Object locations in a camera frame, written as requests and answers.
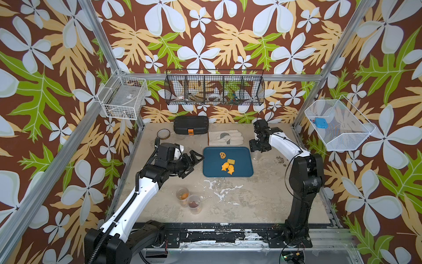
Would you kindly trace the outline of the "clear jar brown cookies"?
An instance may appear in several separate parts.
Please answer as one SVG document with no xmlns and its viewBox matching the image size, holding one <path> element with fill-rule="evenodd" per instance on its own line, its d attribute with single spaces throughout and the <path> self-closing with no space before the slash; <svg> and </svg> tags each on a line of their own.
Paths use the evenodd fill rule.
<svg viewBox="0 0 422 264">
<path fill-rule="evenodd" d="M 202 201 L 198 195 L 190 195 L 187 198 L 187 207 L 192 214 L 199 214 L 202 210 Z"/>
</svg>

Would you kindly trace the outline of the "clear jar with cookies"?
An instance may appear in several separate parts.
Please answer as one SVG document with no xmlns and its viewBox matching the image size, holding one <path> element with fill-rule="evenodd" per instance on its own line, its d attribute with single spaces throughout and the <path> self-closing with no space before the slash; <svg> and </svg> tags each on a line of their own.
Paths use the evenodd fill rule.
<svg viewBox="0 0 422 264">
<path fill-rule="evenodd" d="M 252 152 L 251 157 L 254 161 L 259 161 L 263 157 L 263 153 L 260 151 Z"/>
</svg>

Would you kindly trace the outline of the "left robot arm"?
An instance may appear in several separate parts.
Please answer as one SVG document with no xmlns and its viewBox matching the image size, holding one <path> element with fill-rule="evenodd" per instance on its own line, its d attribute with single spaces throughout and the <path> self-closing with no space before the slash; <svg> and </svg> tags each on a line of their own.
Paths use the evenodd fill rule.
<svg viewBox="0 0 422 264">
<path fill-rule="evenodd" d="M 135 187 L 120 208 L 100 228 L 84 238 L 85 263 L 129 264 L 144 248 L 165 242 L 164 225 L 148 221 L 137 231 L 133 227 L 150 200 L 170 177 L 184 179 L 204 156 L 183 146 L 155 142 L 155 149 L 143 168 L 135 174 Z"/>
</svg>

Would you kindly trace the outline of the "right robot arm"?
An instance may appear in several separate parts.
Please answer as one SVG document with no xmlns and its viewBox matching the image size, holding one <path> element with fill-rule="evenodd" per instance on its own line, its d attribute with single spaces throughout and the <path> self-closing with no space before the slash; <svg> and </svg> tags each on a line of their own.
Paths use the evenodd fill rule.
<svg viewBox="0 0 422 264">
<path fill-rule="evenodd" d="M 311 248 L 308 221 L 312 203 L 325 183 L 323 158 L 301 148 L 281 129 L 271 128 L 263 119 L 255 121 L 253 127 L 255 138 L 249 141 L 252 153 L 276 149 L 289 161 L 290 175 L 285 177 L 285 185 L 293 200 L 281 239 L 289 246 Z"/>
</svg>

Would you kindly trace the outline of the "clear jar orange cookies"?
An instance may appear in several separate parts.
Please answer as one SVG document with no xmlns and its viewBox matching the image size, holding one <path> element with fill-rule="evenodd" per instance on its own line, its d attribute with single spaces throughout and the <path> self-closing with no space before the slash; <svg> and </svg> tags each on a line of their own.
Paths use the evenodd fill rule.
<svg viewBox="0 0 422 264">
<path fill-rule="evenodd" d="M 182 206 L 182 207 L 187 207 L 187 199 L 190 196 L 190 191 L 188 188 L 180 188 L 177 192 L 176 192 L 176 198 L 178 200 L 178 203 Z"/>
</svg>

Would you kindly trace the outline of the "teal plastic tray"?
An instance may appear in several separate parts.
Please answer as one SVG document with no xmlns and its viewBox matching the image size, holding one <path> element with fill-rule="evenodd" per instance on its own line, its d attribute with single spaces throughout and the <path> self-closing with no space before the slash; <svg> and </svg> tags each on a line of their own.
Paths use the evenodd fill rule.
<svg viewBox="0 0 422 264">
<path fill-rule="evenodd" d="M 254 174 L 251 154 L 246 147 L 206 147 L 203 174 L 208 178 L 248 178 Z"/>
</svg>

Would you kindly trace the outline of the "orange fish cookie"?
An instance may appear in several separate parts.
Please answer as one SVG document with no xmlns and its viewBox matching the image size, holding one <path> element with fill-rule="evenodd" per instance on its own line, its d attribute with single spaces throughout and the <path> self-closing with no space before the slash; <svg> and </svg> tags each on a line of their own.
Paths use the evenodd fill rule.
<svg viewBox="0 0 422 264">
<path fill-rule="evenodd" d="M 229 164 L 228 162 L 225 162 L 225 163 L 222 165 L 222 171 L 227 171 L 227 169 L 229 168 L 229 166 L 230 166 L 230 164 Z"/>
<path fill-rule="evenodd" d="M 234 165 L 229 165 L 227 168 L 227 172 L 232 175 L 234 173 L 235 169 L 234 169 Z"/>
</svg>

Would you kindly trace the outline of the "black tool case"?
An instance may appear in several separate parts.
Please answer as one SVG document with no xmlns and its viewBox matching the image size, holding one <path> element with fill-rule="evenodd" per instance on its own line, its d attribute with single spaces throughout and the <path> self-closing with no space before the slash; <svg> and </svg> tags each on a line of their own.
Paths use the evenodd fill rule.
<svg viewBox="0 0 422 264">
<path fill-rule="evenodd" d="M 206 116 L 178 116 L 174 119 L 173 130 L 179 135 L 201 135 L 208 133 L 209 119 Z"/>
</svg>

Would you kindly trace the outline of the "brown tape roll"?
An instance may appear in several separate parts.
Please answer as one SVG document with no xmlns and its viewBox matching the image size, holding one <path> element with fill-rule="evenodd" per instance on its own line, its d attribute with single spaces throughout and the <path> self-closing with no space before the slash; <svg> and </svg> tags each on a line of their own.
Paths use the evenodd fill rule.
<svg viewBox="0 0 422 264">
<path fill-rule="evenodd" d="M 157 132 L 157 137 L 160 138 L 160 140 L 166 140 L 169 139 L 171 136 L 171 132 L 169 129 L 160 129 Z"/>
</svg>

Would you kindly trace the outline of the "blue object in basket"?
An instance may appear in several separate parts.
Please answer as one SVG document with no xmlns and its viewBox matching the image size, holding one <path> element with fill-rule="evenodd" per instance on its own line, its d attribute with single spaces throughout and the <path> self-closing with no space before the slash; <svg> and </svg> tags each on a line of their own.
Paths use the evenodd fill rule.
<svg viewBox="0 0 422 264">
<path fill-rule="evenodd" d="M 328 122 L 325 120 L 325 118 L 315 118 L 313 121 L 314 125 L 318 129 L 327 129 L 329 127 Z"/>
</svg>

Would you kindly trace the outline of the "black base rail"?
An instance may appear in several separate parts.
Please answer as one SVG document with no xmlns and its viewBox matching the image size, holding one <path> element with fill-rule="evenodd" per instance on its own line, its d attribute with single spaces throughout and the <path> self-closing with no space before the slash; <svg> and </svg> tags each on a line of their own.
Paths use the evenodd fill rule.
<svg viewBox="0 0 422 264">
<path fill-rule="evenodd" d="M 181 248 L 183 243 L 211 242 L 228 243 L 234 245 L 237 242 L 253 241 L 262 242 L 270 248 L 283 248 L 288 242 L 290 246 L 311 248 L 312 242 L 308 235 L 297 240 L 286 240 L 283 235 L 283 224 L 271 223 L 160 223 L 148 221 L 135 223 L 131 234 L 139 234 L 141 231 L 153 230 L 158 233 L 153 238 L 153 245 L 161 248 Z"/>
</svg>

